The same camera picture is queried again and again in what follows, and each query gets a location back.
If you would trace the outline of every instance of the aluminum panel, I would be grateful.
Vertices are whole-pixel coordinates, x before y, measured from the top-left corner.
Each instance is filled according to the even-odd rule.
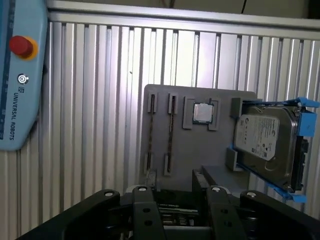
[[[123,192],[137,183],[147,84],[320,100],[318,21],[49,5],[39,118],[23,149],[0,152],[1,239],[16,238],[100,189]],[[318,218],[320,131],[311,143],[303,180],[308,202],[287,204]],[[284,202],[253,175],[249,187]]]

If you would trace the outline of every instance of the blue plastic bracket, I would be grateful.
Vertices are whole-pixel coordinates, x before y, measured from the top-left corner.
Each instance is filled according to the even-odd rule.
[[[283,197],[285,200],[292,200],[295,203],[306,203],[307,202],[307,197],[303,194],[297,194],[297,193],[291,193],[288,191],[285,191],[275,185],[273,185],[272,183],[270,183],[267,179],[265,179],[264,177],[261,177],[260,175],[256,174],[255,172],[251,171],[249,168],[247,168],[246,166],[242,165],[242,164],[237,164],[237,166],[239,166],[240,168],[243,168],[244,170],[256,175],[257,177],[259,177],[260,179],[264,180],[265,183],[267,184],[268,187],[272,188],[273,190],[275,190],[281,197]]]
[[[281,197],[283,197],[285,200],[292,200],[295,203],[306,203],[307,202],[307,196],[303,194],[296,194],[296,193],[290,193],[287,191],[282,190],[281,188],[267,182],[266,183],[269,188],[272,188],[275,190]]]
[[[298,107],[310,107],[319,108],[320,102],[309,100],[306,97],[297,97],[295,99],[286,101],[250,101],[245,100],[243,103],[255,104],[255,105],[284,105],[284,106],[298,106]]]

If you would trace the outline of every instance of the gray holder block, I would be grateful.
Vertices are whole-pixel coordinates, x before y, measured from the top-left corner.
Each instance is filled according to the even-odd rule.
[[[233,97],[231,99],[230,117],[235,119],[241,117],[244,101],[262,101],[262,99],[256,99],[256,98],[248,99],[243,97]]]
[[[174,166],[174,160],[175,158],[173,156],[171,156],[170,158],[170,171],[168,171],[168,165],[169,165],[169,157],[168,157],[168,154],[166,154],[164,156],[164,170],[163,170],[163,175],[164,176],[171,176],[171,173],[173,171],[173,166]]]
[[[220,121],[220,106],[221,100],[219,98],[211,98],[210,103],[213,104],[213,115],[212,123],[208,124],[208,130],[218,131],[219,130],[219,121]]]
[[[238,152],[228,147],[226,149],[225,165],[231,171],[242,172],[244,170],[241,167],[237,166],[237,158],[238,158]]]
[[[147,112],[151,113],[152,95],[154,96],[153,113],[156,113],[157,112],[157,105],[158,105],[158,93],[155,91],[150,91],[148,94]]]
[[[154,155],[151,153],[151,156],[150,156],[150,168],[149,169],[152,169],[153,166],[154,166]],[[143,174],[147,174],[149,169],[148,169],[148,153],[146,153],[144,155]]]

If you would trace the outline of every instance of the hard drive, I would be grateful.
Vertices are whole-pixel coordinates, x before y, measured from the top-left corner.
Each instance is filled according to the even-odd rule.
[[[302,189],[308,141],[299,134],[301,106],[247,105],[235,128],[238,164],[290,193]]]

